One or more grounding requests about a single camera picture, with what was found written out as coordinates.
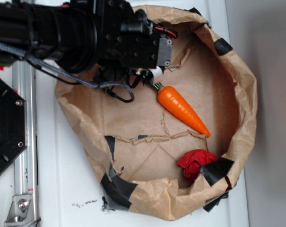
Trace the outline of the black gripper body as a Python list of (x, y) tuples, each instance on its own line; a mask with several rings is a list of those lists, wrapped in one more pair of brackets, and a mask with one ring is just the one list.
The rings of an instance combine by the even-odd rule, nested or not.
[(133, 10), (125, 0), (98, 0), (95, 14), (101, 17), (98, 64), (161, 82), (178, 33), (148, 19), (143, 9)]

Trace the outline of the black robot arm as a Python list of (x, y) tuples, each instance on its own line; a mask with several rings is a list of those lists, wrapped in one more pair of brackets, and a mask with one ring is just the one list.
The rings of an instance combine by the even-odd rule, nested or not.
[(72, 0), (58, 7), (0, 3), (0, 66), (36, 57), (71, 74), (98, 64), (106, 81), (137, 71), (156, 81), (171, 64), (177, 37), (124, 0)]

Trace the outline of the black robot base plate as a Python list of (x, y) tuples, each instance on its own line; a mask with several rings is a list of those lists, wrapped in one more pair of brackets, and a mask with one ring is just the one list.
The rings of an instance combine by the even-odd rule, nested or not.
[(0, 176), (26, 148), (26, 101), (0, 78)]

